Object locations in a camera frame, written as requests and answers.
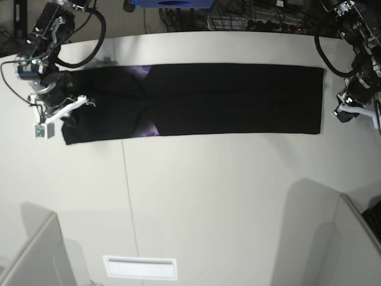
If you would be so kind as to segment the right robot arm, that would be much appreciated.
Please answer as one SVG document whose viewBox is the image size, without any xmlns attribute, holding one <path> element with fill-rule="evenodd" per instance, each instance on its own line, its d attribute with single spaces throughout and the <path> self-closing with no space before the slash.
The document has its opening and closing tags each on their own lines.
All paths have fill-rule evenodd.
<svg viewBox="0 0 381 286">
<path fill-rule="evenodd" d="M 75 25 L 76 11 L 95 16 L 101 31 L 93 51 L 84 60 L 72 64 L 58 55 L 62 44 L 79 31 Z M 70 117 L 72 111 L 83 105 L 94 105 L 92 99 L 74 90 L 68 69 L 82 67 L 95 57 L 105 39 L 106 29 L 104 16 L 89 1 L 51 1 L 45 5 L 33 30 L 11 61 L 15 75 L 27 81 L 34 90 L 22 100 L 33 109 L 36 126 L 47 126 Z"/>
</svg>

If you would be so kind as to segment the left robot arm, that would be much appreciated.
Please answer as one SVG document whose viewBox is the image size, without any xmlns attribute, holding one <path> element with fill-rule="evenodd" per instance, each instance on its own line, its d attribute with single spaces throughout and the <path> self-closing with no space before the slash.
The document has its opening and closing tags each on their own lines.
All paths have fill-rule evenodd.
<svg viewBox="0 0 381 286">
<path fill-rule="evenodd" d="M 342 39 L 355 53 L 352 70 L 337 70 L 320 45 L 322 24 L 316 27 L 316 50 L 328 69 L 344 78 L 345 87 L 336 98 L 339 105 L 333 114 L 342 123 L 359 115 L 372 119 L 380 130 L 380 1 L 321 1 L 328 20 L 334 20 Z"/>
</svg>

